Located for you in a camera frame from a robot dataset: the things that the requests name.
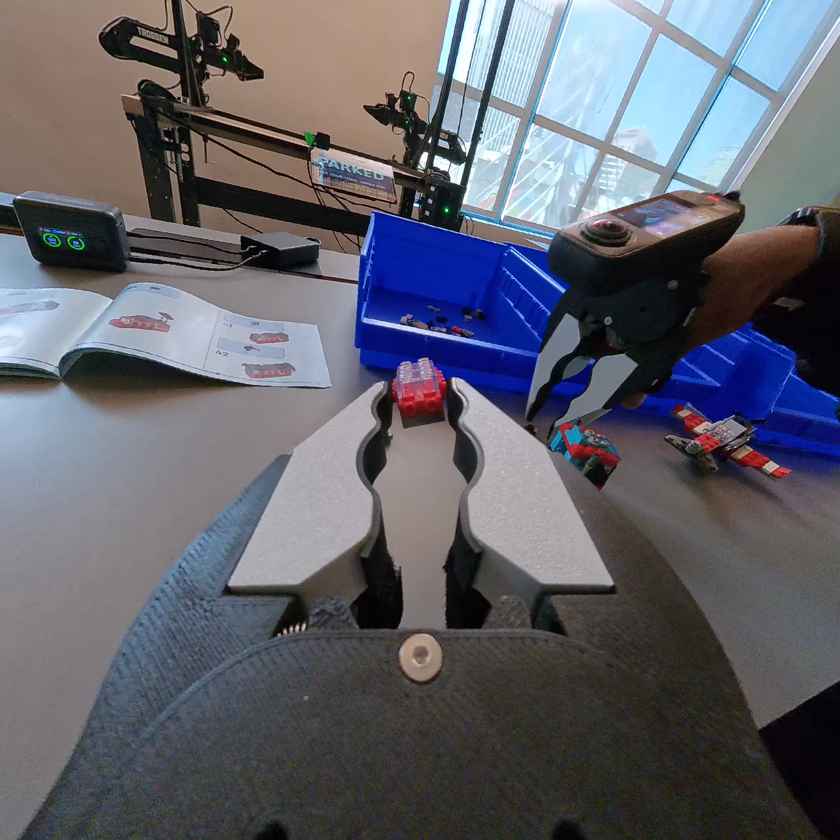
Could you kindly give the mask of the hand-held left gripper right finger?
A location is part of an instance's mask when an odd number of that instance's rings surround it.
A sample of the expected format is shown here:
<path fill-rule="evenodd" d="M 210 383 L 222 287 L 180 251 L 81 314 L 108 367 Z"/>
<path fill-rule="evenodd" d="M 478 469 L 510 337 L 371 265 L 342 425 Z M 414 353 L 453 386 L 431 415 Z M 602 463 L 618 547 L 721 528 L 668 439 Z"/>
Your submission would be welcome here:
<path fill-rule="evenodd" d="M 615 584 L 548 449 L 466 381 L 448 381 L 466 487 L 446 560 L 447 627 L 562 627 L 558 595 Z"/>

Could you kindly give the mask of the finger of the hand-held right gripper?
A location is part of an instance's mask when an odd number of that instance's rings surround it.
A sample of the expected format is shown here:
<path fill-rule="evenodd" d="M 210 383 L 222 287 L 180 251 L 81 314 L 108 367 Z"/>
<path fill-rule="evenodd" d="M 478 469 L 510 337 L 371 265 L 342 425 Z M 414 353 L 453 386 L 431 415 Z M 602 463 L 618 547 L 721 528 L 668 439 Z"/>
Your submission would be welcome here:
<path fill-rule="evenodd" d="M 540 413 L 557 384 L 583 371 L 585 355 L 581 341 L 579 320 L 557 308 L 543 335 L 532 376 L 525 414 L 527 423 Z"/>
<path fill-rule="evenodd" d="M 644 390 L 644 371 L 627 353 L 604 356 L 595 362 L 584 392 L 576 396 L 556 423 L 590 424 L 627 397 Z"/>

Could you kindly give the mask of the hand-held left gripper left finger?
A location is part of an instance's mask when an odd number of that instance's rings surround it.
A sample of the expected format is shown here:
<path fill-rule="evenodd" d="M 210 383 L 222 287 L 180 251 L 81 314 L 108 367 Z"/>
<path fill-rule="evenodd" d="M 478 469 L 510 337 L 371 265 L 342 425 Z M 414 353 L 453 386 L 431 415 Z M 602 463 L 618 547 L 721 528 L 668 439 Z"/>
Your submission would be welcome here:
<path fill-rule="evenodd" d="M 399 627 L 402 575 L 373 488 L 391 422 L 391 386 L 381 381 L 293 449 L 227 582 L 231 593 L 292 596 L 306 614 L 334 598 L 361 627 Z"/>

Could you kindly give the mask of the teal red toy brick robot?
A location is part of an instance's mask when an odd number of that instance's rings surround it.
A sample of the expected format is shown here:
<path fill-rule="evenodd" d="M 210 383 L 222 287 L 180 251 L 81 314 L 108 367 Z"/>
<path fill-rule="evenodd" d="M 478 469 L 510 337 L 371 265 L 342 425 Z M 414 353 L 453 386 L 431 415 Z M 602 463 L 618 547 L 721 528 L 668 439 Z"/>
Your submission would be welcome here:
<path fill-rule="evenodd" d="M 555 424 L 549 433 L 549 449 L 565 457 L 598 490 L 622 461 L 607 437 L 580 422 Z"/>

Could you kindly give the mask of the red clear toy brick assembly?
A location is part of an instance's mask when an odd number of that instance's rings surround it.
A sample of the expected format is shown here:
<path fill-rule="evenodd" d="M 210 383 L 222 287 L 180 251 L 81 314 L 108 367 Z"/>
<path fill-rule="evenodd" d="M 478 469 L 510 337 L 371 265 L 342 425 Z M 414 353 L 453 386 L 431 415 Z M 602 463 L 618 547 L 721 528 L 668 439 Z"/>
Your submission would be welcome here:
<path fill-rule="evenodd" d="M 447 381 L 428 357 L 399 364 L 392 382 L 392 400 L 404 428 L 445 420 Z"/>

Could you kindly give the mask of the grey desk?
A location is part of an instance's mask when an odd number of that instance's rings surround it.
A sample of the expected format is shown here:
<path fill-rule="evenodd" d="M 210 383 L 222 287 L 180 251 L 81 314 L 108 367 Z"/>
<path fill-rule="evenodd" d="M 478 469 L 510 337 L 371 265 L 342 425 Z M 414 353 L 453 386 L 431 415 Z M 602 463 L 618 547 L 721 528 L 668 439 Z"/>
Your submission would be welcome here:
<path fill-rule="evenodd" d="M 90 355 L 63 381 L 2 378 L 2 838 L 64 768 L 137 613 L 185 547 L 268 466 L 387 373 L 360 365 L 353 283 L 257 269 L 48 269 L 2 236 L 2 287 L 114 297 L 162 281 L 318 326 L 327 390 L 236 386 Z M 783 480 L 697 473 L 669 416 L 591 424 L 622 463 L 602 492 L 706 614 L 763 727 L 838 681 L 838 461 L 763 447 Z"/>

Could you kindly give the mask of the person's right hand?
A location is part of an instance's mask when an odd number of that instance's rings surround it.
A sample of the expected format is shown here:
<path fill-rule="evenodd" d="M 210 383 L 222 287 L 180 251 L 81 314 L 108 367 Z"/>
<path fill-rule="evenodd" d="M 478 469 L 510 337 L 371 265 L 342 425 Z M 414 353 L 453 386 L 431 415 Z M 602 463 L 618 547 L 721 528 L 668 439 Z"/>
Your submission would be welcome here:
<path fill-rule="evenodd" d="M 709 277 L 702 305 L 689 323 L 677 359 L 752 322 L 816 256 L 819 234 L 804 226 L 775 226 L 735 236 L 702 266 Z"/>

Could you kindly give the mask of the pile of small toy bricks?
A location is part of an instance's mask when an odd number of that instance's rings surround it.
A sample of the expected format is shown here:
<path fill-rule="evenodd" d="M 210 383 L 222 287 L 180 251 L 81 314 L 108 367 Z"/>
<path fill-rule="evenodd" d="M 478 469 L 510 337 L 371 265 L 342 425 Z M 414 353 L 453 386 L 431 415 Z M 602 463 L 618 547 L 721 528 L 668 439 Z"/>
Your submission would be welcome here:
<path fill-rule="evenodd" d="M 462 308 L 459 318 L 456 318 L 445 315 L 441 308 L 430 304 L 427 305 L 427 315 L 428 318 L 424 321 L 408 312 L 399 318 L 399 323 L 411 329 L 472 339 L 476 335 L 473 329 L 474 325 L 487 320 L 485 310 L 469 307 Z"/>

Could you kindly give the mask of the black box green lights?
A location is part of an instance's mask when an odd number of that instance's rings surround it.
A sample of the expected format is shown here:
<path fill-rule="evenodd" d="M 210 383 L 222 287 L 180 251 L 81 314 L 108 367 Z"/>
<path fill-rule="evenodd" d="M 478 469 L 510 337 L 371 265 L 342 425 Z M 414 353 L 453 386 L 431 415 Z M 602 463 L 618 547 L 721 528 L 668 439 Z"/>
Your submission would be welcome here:
<path fill-rule="evenodd" d="M 459 232 L 463 223 L 462 206 L 466 188 L 435 173 L 427 174 L 418 186 L 418 221 L 437 228 Z"/>

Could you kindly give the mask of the large grid window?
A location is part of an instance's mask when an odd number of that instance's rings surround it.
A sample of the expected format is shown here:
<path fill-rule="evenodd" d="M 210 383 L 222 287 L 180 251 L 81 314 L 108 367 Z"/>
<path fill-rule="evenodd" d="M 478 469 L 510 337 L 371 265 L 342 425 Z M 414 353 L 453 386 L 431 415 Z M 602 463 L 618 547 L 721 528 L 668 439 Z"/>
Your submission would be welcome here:
<path fill-rule="evenodd" d="M 732 188 L 838 34 L 838 1 L 512 2 L 465 208 L 559 228 Z"/>

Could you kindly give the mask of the grey table brown edge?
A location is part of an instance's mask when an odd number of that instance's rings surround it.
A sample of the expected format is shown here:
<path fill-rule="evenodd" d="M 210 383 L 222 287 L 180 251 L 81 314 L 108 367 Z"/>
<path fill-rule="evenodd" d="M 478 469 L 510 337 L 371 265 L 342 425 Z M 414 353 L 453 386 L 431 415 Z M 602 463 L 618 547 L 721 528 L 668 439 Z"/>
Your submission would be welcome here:
<path fill-rule="evenodd" d="M 1 232 L 2 235 L 14 235 L 23 237 L 24 233 L 19 225 L 18 218 L 13 208 L 14 195 L 11 193 L 1 192 Z M 143 227 L 146 222 L 150 224 L 147 226 L 152 229 L 153 225 L 149 219 L 144 219 L 138 216 L 127 216 L 127 228 L 130 223 L 135 227 Z M 192 237 L 199 245 L 205 245 L 211 241 L 219 243 L 224 239 L 225 241 L 234 241 L 236 237 L 232 234 L 226 234 L 215 230 L 209 230 L 206 235 L 199 236 L 198 234 L 169 234 L 170 236 Z M 277 271 L 300 277 L 315 277 L 323 280 L 336 281 L 346 284 L 356 285 L 358 283 L 358 272 L 360 267 L 360 258 L 357 255 L 347 255 L 337 251 L 332 251 L 321 247 L 319 258 L 317 261 L 309 265 L 299 266 L 283 266 L 276 269 Z"/>

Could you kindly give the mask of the toy brick instruction booklet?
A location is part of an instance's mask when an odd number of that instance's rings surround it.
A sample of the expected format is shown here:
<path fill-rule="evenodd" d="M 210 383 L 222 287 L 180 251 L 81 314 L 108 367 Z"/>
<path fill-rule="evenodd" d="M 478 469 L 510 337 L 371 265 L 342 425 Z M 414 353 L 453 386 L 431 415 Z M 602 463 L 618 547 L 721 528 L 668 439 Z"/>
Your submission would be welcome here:
<path fill-rule="evenodd" d="M 1 374 L 53 381 L 85 354 L 117 354 L 221 382 L 326 389 L 319 328 L 253 318 L 161 283 L 110 299 L 89 290 L 1 290 Z"/>

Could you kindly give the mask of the black adapter box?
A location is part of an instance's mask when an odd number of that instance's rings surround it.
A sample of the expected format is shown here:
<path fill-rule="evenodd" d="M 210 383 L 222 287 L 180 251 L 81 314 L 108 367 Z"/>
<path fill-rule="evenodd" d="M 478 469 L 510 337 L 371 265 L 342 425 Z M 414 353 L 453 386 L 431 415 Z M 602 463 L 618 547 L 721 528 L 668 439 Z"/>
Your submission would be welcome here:
<path fill-rule="evenodd" d="M 313 266 L 319 260 L 321 240 L 286 232 L 240 235 L 245 266 L 282 271 Z"/>

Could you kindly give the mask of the clear printed sign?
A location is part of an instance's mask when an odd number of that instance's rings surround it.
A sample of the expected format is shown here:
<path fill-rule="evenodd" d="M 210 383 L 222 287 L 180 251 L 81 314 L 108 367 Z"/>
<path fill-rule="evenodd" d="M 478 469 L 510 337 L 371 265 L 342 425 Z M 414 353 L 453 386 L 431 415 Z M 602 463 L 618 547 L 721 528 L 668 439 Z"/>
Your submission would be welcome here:
<path fill-rule="evenodd" d="M 309 159 L 315 186 L 386 204 L 396 203 L 394 170 L 390 164 L 317 146 L 310 148 Z"/>

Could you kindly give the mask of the black tall stand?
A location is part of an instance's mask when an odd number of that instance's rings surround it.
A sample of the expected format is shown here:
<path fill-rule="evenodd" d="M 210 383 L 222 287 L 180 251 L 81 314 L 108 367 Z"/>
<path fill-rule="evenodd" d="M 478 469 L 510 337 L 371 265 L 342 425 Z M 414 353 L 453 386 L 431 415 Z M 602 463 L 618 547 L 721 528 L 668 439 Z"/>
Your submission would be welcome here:
<path fill-rule="evenodd" d="M 430 177 L 434 175 L 434 163 L 437 157 L 438 145 L 443 128 L 443 120 L 448 104 L 448 98 L 450 92 L 452 91 L 455 79 L 455 69 L 457 59 L 459 56 L 461 42 L 465 31 L 469 6 L 470 1 L 461 1 L 458 3 L 458 11 L 455 16 L 455 21 L 453 23 L 451 31 L 449 33 L 448 52 L 446 54 L 447 62 L 445 65 L 443 80 L 440 83 L 440 91 L 437 98 L 437 106 L 433 112 L 432 128 L 430 129 L 430 140 L 425 141 L 425 145 L 422 146 L 421 150 L 418 152 L 418 154 L 426 152 L 426 164 L 422 170 L 423 175 L 421 176 L 421 183 L 425 183 Z M 482 135 L 482 131 L 484 129 L 486 115 L 490 105 L 490 96 L 497 78 L 503 48 L 507 42 L 508 30 L 514 7 L 514 1 L 506 1 L 502 5 L 500 21 L 497 27 L 495 41 L 493 42 L 493 50 L 490 55 L 490 62 L 487 69 L 485 85 L 481 90 L 479 106 L 476 113 L 476 121 L 474 123 L 474 130 L 471 135 L 471 140 L 469 141 L 469 148 L 467 150 L 465 162 L 463 163 L 463 171 L 461 173 L 461 178 L 459 182 L 460 185 L 463 187 L 467 187 L 469 175 L 471 173 L 476 158 L 478 144 Z"/>

